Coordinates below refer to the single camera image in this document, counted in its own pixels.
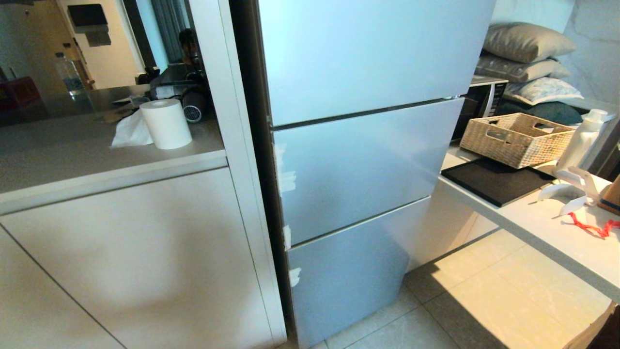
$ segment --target freezer drawer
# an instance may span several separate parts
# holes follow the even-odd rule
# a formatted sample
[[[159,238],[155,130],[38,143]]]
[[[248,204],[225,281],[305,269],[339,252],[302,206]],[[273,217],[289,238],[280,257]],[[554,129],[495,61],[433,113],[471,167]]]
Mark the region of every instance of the freezer drawer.
[[[292,245],[430,195],[462,104],[445,100],[274,132]]]
[[[397,296],[409,256],[403,247],[428,198],[288,251],[299,271],[293,310],[300,349],[347,328]]]
[[[259,0],[274,125],[467,93],[491,0]]]

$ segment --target black tray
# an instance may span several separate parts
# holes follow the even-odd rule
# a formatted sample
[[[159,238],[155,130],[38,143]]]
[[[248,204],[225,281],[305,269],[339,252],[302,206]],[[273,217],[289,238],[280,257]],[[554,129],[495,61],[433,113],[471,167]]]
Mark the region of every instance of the black tray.
[[[447,168],[441,174],[497,207],[521,199],[555,179],[534,168],[516,170],[489,158]]]

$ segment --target paper towel roll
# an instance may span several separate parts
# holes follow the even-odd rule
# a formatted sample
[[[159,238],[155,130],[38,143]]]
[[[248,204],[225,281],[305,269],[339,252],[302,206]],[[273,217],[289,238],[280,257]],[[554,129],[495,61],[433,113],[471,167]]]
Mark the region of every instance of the paper towel roll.
[[[192,141],[192,134],[180,101],[160,99],[147,102],[140,104],[140,111],[144,115],[155,147],[175,149]]]

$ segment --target microwave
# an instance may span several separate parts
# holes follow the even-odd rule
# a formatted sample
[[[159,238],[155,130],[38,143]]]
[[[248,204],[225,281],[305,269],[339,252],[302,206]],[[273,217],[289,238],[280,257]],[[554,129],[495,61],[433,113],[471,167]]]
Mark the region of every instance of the microwave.
[[[463,95],[465,101],[456,121],[452,140],[463,137],[469,119],[495,115],[507,83],[508,80],[504,79],[474,75],[467,94]]]

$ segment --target cabinet door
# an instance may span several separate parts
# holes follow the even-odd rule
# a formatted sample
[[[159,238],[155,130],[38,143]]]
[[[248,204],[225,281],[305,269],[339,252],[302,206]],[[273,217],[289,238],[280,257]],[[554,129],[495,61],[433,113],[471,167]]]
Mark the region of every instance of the cabinet door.
[[[467,93],[493,0],[260,0],[274,125]]]
[[[121,349],[0,228],[0,347]]]
[[[408,239],[428,198],[288,251],[299,272],[293,308],[300,348],[307,348],[390,304],[407,269]]]
[[[128,348],[272,342],[227,168],[0,222]]]
[[[273,133],[293,245],[432,193],[463,104],[452,99]]]

